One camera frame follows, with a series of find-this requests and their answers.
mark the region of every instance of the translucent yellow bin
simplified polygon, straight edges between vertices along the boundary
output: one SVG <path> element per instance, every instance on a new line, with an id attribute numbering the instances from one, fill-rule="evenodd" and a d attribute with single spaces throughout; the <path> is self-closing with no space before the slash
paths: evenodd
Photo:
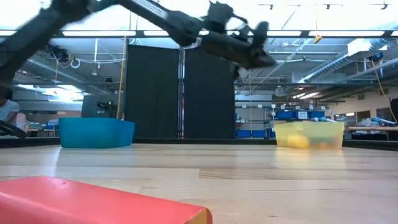
<path id="1" fill-rule="evenodd" d="M 296 149 L 341 149 L 344 122 L 292 122 L 275 125 L 278 146 Z"/>

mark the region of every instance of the label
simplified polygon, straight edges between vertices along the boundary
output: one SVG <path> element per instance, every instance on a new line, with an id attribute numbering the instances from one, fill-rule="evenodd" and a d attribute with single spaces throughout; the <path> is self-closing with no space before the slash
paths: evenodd
<path id="1" fill-rule="evenodd" d="M 306 111 L 299 111 L 297 115 L 299 119 L 308 119 L 308 113 Z"/>
<path id="2" fill-rule="evenodd" d="M 143 7 L 144 9 L 150 11 L 151 13 L 159 16 L 163 19 L 167 19 L 167 12 L 164 11 L 162 8 L 152 4 L 151 1 L 148 0 L 131 0 L 132 2 L 138 4 L 139 6 Z"/>

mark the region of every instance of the black partition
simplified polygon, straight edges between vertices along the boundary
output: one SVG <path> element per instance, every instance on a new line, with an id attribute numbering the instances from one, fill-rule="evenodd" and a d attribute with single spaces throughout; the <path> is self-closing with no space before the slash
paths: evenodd
<path id="1" fill-rule="evenodd" d="M 235 138 L 234 80 L 229 65 L 198 49 L 185 52 L 185 138 Z"/>
<path id="2" fill-rule="evenodd" d="M 130 45 L 125 91 L 136 138 L 177 138 L 178 50 Z"/>

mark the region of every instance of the wooden floor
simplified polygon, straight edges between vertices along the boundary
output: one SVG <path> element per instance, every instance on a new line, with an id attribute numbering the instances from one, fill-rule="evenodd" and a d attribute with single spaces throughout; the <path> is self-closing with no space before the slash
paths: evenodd
<path id="1" fill-rule="evenodd" d="M 0 149 L 0 177 L 50 175 L 208 207 L 215 223 L 397 223 L 398 152 L 136 144 Z"/>

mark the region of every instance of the red block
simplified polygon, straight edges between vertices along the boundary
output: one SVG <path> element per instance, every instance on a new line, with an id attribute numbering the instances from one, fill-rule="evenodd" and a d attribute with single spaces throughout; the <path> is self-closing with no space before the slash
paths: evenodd
<path id="1" fill-rule="evenodd" d="M 212 224 L 204 207 L 53 177 L 0 182 L 2 224 Z"/>

